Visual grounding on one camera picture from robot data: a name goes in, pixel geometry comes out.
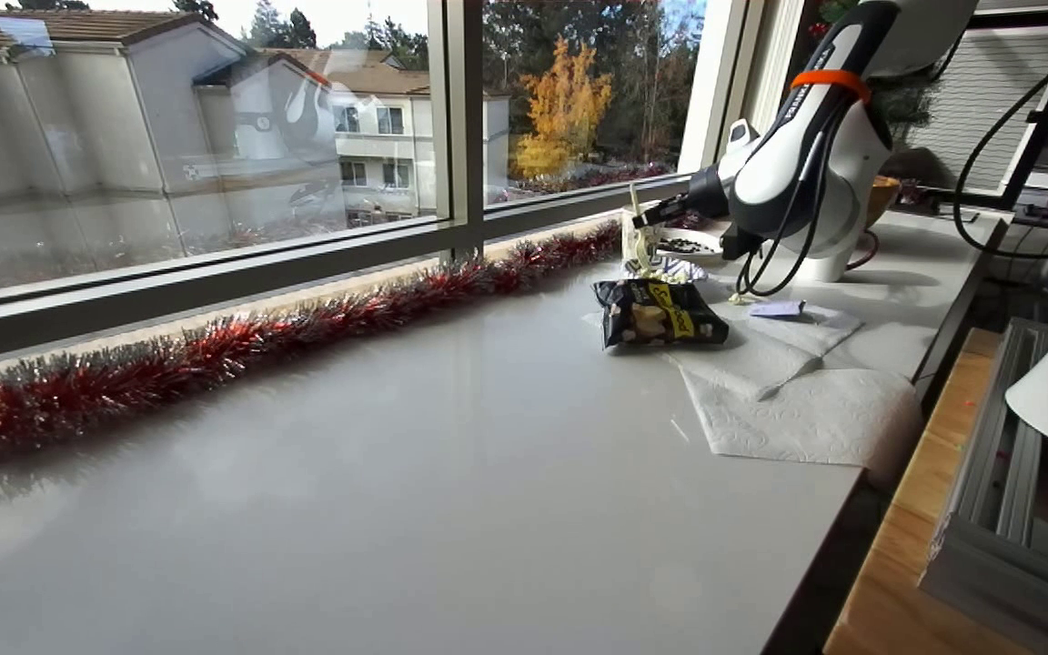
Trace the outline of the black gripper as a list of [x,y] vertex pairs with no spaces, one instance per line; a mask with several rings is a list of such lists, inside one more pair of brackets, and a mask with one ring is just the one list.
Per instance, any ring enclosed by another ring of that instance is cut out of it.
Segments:
[[724,213],[729,213],[729,194],[713,166],[696,169],[684,194],[666,195],[645,211],[647,223],[724,217]]

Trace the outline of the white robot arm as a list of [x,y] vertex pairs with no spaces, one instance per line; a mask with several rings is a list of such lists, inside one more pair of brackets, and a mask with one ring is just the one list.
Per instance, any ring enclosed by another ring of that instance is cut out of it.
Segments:
[[729,217],[729,257],[759,242],[792,253],[782,285],[833,285],[867,229],[867,206],[896,137],[878,110],[878,87],[932,73],[960,41],[980,0],[860,0],[789,75],[764,130],[729,126],[729,152],[690,186],[658,200],[641,226],[689,211]]

